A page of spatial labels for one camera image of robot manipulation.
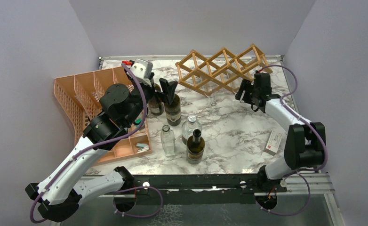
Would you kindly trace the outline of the dark wine bottle front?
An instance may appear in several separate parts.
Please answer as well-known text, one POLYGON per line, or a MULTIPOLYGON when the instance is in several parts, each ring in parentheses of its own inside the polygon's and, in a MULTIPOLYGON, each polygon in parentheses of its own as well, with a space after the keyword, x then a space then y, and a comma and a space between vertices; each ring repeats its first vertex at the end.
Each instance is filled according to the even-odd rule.
POLYGON ((201 130, 195 129, 186 143, 186 159, 190 164, 199 164, 201 162, 205 144, 206 143, 202 137, 201 130))

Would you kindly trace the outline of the clear square glass bottle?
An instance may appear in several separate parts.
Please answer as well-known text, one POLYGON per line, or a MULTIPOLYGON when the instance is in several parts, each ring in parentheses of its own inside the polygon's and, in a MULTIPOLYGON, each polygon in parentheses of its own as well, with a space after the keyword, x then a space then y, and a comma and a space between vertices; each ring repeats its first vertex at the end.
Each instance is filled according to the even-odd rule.
POLYGON ((216 106, 216 99, 213 93, 213 89, 206 83, 202 86, 205 92, 205 96, 208 98, 211 106, 216 106))

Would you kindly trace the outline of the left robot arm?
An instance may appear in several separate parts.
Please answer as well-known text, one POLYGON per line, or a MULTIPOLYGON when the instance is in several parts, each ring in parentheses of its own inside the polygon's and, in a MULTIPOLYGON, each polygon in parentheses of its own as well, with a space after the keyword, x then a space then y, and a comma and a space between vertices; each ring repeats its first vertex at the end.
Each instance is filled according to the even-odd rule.
POLYGON ((42 221, 62 222, 72 216, 81 204, 100 195, 132 189, 132 176, 124 167, 84 183, 80 178, 115 145, 137 133, 148 114, 147 103, 156 98, 164 103, 174 99, 177 81, 160 79, 160 90, 146 83, 131 71, 128 78, 134 85, 129 90, 125 84, 116 83, 107 88, 100 98, 102 111, 84 129, 76 146, 47 178, 30 183, 25 191, 33 200, 30 220, 37 223, 34 211, 42 221))

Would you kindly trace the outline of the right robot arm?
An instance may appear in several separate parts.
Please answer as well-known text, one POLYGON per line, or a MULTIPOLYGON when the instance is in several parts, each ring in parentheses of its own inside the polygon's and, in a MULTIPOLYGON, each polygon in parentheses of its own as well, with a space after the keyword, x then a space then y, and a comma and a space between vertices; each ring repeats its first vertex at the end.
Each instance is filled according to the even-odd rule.
POLYGON ((275 119, 287 134, 283 156, 262 166, 257 173, 255 185, 260 191, 270 191, 285 176, 297 171, 317 170, 326 164, 325 126, 303 118, 283 97, 273 94, 270 74, 255 73, 253 81, 243 79, 235 99, 275 119))

